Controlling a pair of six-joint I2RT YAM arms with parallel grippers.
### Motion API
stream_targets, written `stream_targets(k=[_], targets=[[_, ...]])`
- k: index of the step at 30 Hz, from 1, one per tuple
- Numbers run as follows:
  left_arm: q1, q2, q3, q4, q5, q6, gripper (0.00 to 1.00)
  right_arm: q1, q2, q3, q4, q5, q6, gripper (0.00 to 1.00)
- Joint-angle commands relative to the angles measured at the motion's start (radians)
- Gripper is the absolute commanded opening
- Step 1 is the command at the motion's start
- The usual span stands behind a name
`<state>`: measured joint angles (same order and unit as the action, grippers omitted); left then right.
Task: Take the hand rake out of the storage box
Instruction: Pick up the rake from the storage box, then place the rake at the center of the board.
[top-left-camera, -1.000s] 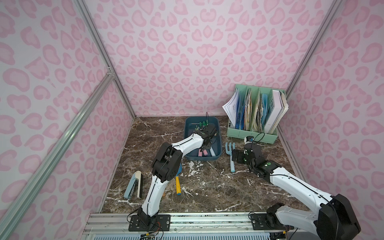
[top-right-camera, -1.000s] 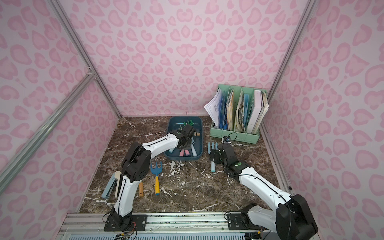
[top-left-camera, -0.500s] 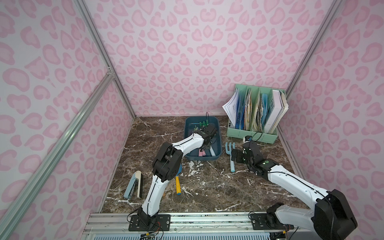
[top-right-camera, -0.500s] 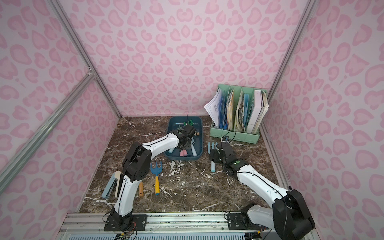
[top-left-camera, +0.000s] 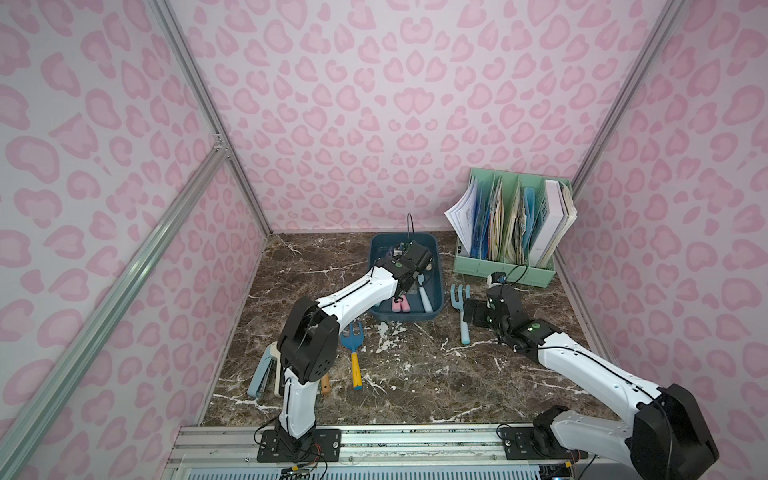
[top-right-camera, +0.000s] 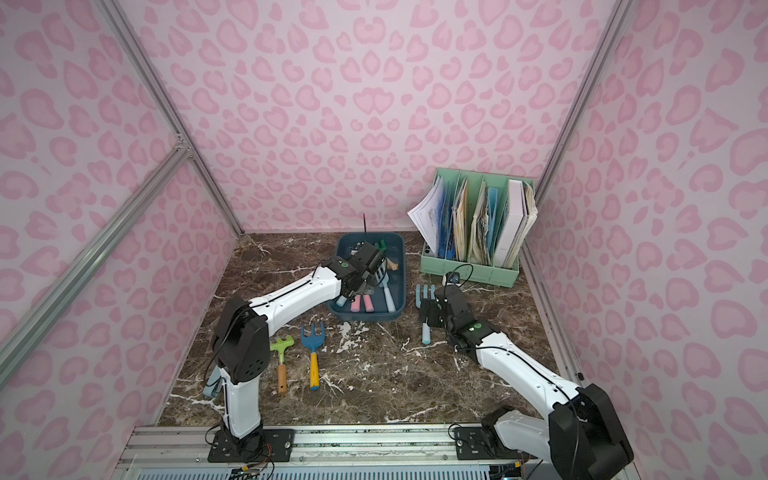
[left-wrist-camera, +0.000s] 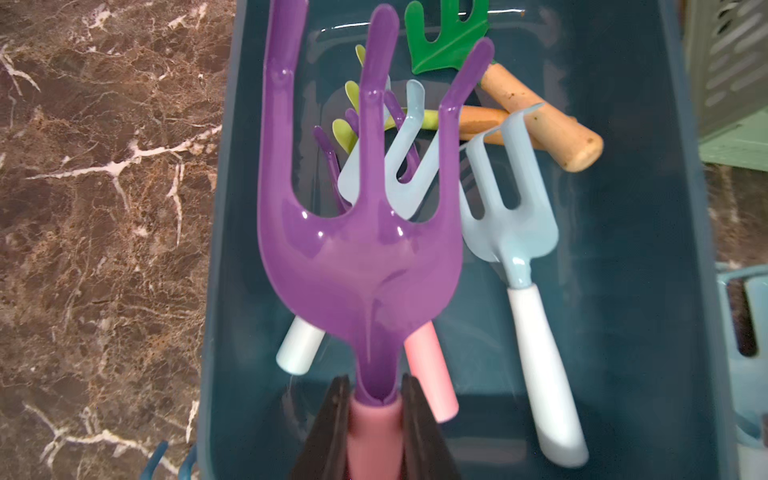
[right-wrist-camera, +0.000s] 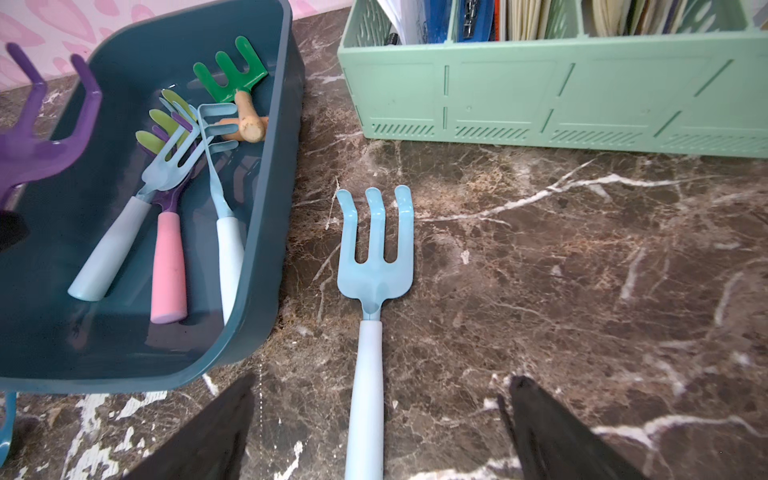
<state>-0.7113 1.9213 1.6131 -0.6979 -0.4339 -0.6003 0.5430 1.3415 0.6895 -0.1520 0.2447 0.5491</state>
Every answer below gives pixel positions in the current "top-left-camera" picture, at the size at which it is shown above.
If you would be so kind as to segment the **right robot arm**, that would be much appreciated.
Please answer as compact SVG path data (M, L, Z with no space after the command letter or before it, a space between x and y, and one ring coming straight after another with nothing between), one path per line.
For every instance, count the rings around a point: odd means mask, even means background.
M531 319L501 273L483 300L466 299L462 327L491 330L497 341L580 386L617 415L585 416L555 405L533 421L532 450L588 452L631 467L643 479L698 479L720 458L694 395L637 377L590 352L543 319Z

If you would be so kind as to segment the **blue rake yellow handle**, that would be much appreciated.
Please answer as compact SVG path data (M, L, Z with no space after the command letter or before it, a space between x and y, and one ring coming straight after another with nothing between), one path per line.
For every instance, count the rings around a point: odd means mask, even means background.
M340 334L340 340L342 345L350 351L353 388L361 390L363 385L357 350L362 347L364 341L362 322L356 320L345 327Z

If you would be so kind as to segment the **light blue rake white handle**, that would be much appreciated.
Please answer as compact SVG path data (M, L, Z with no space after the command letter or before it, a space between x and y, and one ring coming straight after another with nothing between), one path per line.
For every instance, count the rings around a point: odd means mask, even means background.
M418 292L421 298L421 302L424 308L425 313L432 313L434 311L432 307L432 303L429 299L429 296L427 294L426 288L425 288L425 277L423 274L420 274L417 277L418 282Z

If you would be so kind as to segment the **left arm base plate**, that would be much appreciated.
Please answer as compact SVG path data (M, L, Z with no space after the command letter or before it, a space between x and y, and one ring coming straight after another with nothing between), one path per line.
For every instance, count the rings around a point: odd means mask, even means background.
M282 427L264 431L259 440L258 463L309 462L318 458L334 463L339 461L342 444L340 429L311 429L298 439L291 437Z

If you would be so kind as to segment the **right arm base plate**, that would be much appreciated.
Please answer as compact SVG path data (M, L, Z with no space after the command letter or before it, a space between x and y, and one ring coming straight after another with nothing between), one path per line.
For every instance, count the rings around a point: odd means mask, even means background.
M563 460L577 463L588 459L583 450L566 449L554 436L535 426L500 424L496 435L502 443L507 460Z

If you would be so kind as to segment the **lime rake wooden handle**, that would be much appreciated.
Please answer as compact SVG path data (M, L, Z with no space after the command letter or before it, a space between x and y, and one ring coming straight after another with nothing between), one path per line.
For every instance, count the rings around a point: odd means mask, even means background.
M331 382L330 382L330 374L326 373L320 380L321 385L321 393L323 396L329 396L332 391Z

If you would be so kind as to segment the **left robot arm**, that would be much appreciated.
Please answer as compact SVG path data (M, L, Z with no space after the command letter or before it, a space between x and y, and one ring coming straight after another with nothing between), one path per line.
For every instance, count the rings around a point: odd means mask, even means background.
M337 292L295 301L277 340L283 404L275 429L285 445L304 449L312 441L319 383L335 362L342 331L375 305L406 294L433 268L432 252L411 241Z

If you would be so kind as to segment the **light blue rake teal handle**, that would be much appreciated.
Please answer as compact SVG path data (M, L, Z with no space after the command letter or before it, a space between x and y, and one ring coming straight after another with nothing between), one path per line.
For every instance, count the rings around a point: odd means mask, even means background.
M464 318L464 306L470 299L470 286L452 284L450 287L450 294L451 304L453 308L459 312L461 343L463 345L469 345L471 342L469 324Z

